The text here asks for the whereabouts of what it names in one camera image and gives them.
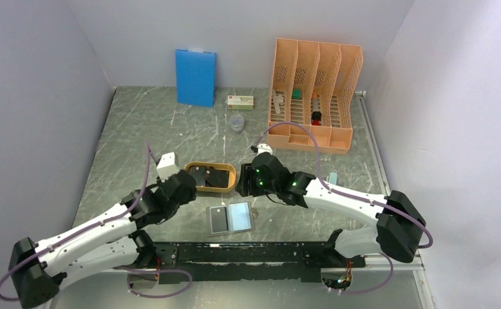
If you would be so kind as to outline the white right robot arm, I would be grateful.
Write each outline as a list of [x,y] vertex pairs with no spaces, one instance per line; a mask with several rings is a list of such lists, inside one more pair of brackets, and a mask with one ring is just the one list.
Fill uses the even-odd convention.
[[285,205],[332,211],[361,222],[361,229],[332,233],[334,243],[325,249],[325,259],[334,267],[348,258],[375,253],[410,263],[426,226],[403,192],[385,196],[329,185],[313,174],[289,171],[270,153],[241,165],[236,192],[242,197],[275,195]]

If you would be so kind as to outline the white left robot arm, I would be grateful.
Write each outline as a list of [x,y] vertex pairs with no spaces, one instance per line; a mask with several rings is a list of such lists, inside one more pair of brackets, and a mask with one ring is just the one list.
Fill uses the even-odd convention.
[[8,274],[22,308],[46,303],[63,288],[102,270],[159,264],[144,227],[172,218],[196,198],[196,181],[185,171],[134,190],[104,214],[41,241],[23,238],[12,250]]

